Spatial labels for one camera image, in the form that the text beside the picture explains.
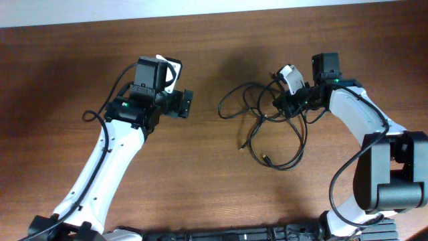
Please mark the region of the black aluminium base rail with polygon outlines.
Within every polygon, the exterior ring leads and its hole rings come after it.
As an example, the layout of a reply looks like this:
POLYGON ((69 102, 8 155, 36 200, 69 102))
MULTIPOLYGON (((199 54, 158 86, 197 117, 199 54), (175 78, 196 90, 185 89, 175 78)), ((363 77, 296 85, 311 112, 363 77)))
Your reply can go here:
POLYGON ((105 240, 141 241, 315 241, 315 240, 356 240, 393 241, 399 235, 395 221, 386 219, 376 226, 353 232, 345 237, 333 236, 323 224, 287 224, 261 228, 217 230, 212 232, 163 232, 148 233, 135 228, 121 226, 103 235, 105 240))

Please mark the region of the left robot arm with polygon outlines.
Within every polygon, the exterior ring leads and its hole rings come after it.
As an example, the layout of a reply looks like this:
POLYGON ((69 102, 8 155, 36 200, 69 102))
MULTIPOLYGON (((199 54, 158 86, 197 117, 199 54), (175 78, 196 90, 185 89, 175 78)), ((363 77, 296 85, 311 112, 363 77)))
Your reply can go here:
POLYGON ((141 57, 136 74, 118 92, 112 90, 98 112, 87 117, 101 124, 98 142, 80 176, 53 214, 34 217, 27 240, 143 240, 136 228, 119 227, 105 232, 112 199, 134 156, 142 149, 162 115, 187 118, 193 99, 190 90, 175 84, 183 64, 156 55, 141 57))

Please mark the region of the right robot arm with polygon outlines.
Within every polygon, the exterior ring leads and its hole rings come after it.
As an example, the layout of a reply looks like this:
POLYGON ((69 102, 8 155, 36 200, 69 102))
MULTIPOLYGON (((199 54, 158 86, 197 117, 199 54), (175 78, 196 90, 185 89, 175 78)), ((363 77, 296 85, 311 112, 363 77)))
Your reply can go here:
POLYGON ((286 119, 324 108, 354 135, 360 150, 333 176, 331 209, 315 224, 289 225, 288 236, 308 240, 362 240, 391 216, 427 205, 427 134, 398 125, 368 97, 362 84, 346 79, 337 53, 312 56, 314 84, 291 64, 273 80, 282 90, 273 105, 286 119))

